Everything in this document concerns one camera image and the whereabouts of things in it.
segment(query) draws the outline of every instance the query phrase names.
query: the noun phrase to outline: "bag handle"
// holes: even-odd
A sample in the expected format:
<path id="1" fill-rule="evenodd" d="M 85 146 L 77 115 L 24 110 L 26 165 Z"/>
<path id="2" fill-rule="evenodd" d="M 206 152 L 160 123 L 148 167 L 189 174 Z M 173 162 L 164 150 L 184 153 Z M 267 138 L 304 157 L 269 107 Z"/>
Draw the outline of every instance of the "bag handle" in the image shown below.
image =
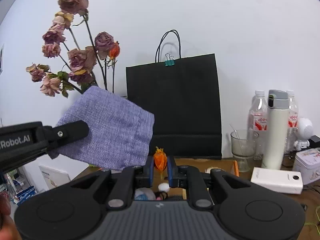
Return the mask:
<path id="1" fill-rule="evenodd" d="M 170 31 L 166 32 L 161 38 L 161 41 L 160 41 L 159 46 L 158 46 L 157 51 L 156 51 L 155 63 L 157 63 L 157 54 L 158 54 L 158 62 L 160 61 L 160 47 L 161 47 L 161 44 L 162 44 L 163 40 L 166 38 L 166 36 L 169 33 L 174 33 L 178 38 L 178 42 L 179 42 L 179 57 L 181 58 L 181 42 L 180 42 L 179 33 L 178 33 L 177 30 L 170 30 Z"/>

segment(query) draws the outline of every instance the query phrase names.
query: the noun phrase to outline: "picture frame on wall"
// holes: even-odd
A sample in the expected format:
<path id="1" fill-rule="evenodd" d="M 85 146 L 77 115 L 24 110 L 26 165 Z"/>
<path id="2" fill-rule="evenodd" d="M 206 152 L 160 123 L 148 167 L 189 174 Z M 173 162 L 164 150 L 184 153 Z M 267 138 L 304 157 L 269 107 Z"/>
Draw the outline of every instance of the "picture frame on wall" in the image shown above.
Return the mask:
<path id="1" fill-rule="evenodd" d="M 4 45 L 0 49 L 0 75 L 3 71 L 3 49 L 4 49 Z"/>

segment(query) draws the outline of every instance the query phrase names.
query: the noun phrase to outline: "glass cup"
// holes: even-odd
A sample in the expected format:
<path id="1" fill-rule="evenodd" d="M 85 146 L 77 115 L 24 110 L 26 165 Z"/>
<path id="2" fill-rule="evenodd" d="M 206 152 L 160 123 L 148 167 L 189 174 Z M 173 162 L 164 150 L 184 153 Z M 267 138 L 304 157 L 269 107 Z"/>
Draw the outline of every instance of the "glass cup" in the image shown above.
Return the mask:
<path id="1" fill-rule="evenodd" d="M 231 152 L 238 162 L 239 172 L 248 172 L 253 167 L 259 134 L 253 130 L 236 130 L 231 133 Z"/>

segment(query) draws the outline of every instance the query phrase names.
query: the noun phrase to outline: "white thermos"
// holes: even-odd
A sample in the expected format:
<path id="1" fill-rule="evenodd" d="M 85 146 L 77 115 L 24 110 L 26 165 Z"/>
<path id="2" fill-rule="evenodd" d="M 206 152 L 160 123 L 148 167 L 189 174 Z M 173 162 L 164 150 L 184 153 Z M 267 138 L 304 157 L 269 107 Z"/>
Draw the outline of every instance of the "white thermos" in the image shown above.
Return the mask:
<path id="1" fill-rule="evenodd" d="M 285 140 L 288 131 L 289 98 L 287 92 L 269 90 L 267 141 L 262 159 L 262 168 L 281 168 Z"/>

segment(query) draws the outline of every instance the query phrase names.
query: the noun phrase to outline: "flower bouquet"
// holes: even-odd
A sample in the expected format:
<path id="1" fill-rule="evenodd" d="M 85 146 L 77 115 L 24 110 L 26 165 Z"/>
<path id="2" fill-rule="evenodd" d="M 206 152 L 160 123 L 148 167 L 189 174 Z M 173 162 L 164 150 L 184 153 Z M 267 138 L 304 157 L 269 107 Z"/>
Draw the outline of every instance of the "flower bouquet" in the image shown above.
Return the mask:
<path id="1" fill-rule="evenodd" d="M 58 0 L 60 11 L 55 14 L 52 26 L 42 36 L 44 45 L 42 52 L 45 57 L 60 57 L 64 65 L 62 70 L 53 73 L 49 65 L 32 64 L 26 68 L 31 74 L 33 82 L 41 82 L 40 91 L 47 96 L 54 97 L 55 94 L 61 94 L 68 97 L 68 90 L 77 90 L 83 94 L 90 86 L 97 86 L 96 77 L 93 73 L 94 66 L 98 63 L 102 72 L 104 87 L 107 90 L 107 68 L 112 67 L 112 92 L 114 93 L 114 73 L 116 66 L 116 57 L 120 53 L 118 41 L 106 33 L 99 33 L 93 40 L 88 24 L 88 0 Z M 82 23 L 86 24 L 91 46 L 80 49 L 76 38 L 71 29 L 71 23 L 74 15 L 82 17 L 82 21 L 73 26 Z M 65 30 L 70 31 L 76 48 L 69 50 L 66 44 L 66 38 L 63 36 Z M 64 45 L 68 51 L 69 63 L 60 55 L 61 45 Z"/>

